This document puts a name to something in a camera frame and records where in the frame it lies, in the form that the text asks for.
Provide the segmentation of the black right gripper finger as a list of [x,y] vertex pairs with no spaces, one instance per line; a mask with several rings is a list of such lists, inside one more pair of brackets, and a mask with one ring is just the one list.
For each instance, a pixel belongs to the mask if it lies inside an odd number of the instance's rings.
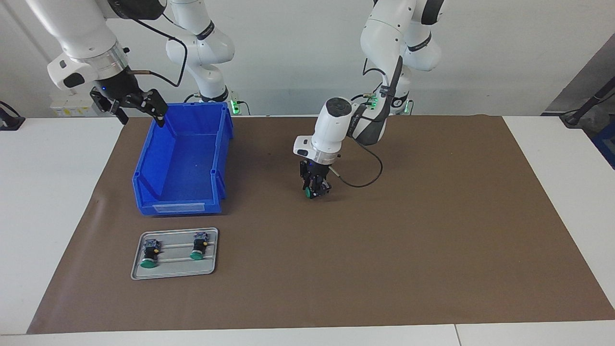
[[121,108],[119,101],[114,101],[110,108],[110,114],[114,115],[122,125],[126,125],[129,122],[129,116]]
[[155,88],[143,92],[141,94],[141,111],[151,116],[158,127],[163,128],[165,125],[165,115],[168,111],[168,105],[163,100],[161,94]]

